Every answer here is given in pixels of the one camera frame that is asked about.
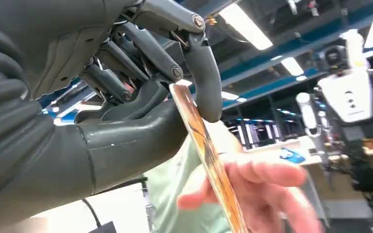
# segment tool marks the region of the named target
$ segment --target white wall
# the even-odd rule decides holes
[[[87,198],[101,224],[113,221],[118,233],[148,233],[141,184]],[[40,213],[0,233],[88,233],[96,228],[89,208],[76,201]]]

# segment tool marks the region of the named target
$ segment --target person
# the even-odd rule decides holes
[[[280,212],[297,233],[322,232],[313,207],[297,187],[305,180],[303,168],[245,153],[222,122],[205,124],[251,232],[281,232]],[[172,159],[144,175],[155,208],[154,233],[230,232],[190,137]]]

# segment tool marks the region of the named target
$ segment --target robotic hand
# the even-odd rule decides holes
[[[181,43],[200,113],[219,120],[204,20],[174,1],[0,0],[0,226],[106,190],[178,151],[187,132],[175,104],[161,102],[183,71],[141,27]],[[93,121],[55,127],[29,99],[76,76],[106,107]]]

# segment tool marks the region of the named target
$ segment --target blue object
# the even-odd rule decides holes
[[[305,157],[303,157],[301,154],[287,148],[281,148],[281,154],[279,157],[295,164],[300,164],[305,161]]]

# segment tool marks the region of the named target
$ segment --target blue ceiling beam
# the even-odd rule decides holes
[[[351,12],[348,15],[350,26],[348,29],[362,29],[373,22],[373,3]],[[339,37],[339,34],[348,30],[344,28],[340,19],[336,19],[322,27],[302,35],[302,41],[294,39],[278,47],[271,47],[266,53],[221,73],[222,86],[228,86],[245,79],[251,75],[266,70],[280,63],[285,57],[296,57],[317,47],[330,43]],[[282,59],[272,61],[276,56]]]
[[[373,50],[373,48],[365,49],[364,52],[371,51],[371,50]],[[320,74],[322,74],[322,73],[319,73],[319,71],[316,68],[311,68],[309,70],[306,70],[305,73],[304,73],[304,75],[307,76],[308,79],[315,78]],[[241,93],[240,95],[241,95],[241,97],[244,97],[247,100],[254,100],[254,99],[260,98],[262,96],[265,96],[269,93],[272,93],[272,92],[290,87],[290,86],[298,84],[298,83],[299,82],[296,81],[295,76],[287,76],[287,77],[281,78],[281,79],[279,79],[275,82],[272,82],[270,84],[261,86],[259,88],[254,89],[254,90],[251,90],[251,91],[248,91],[246,93]],[[240,104],[242,104],[242,103],[237,102],[237,101],[224,101],[223,109],[225,110],[225,109],[228,109],[228,108],[231,108],[231,107],[234,107],[234,106],[238,106]]]

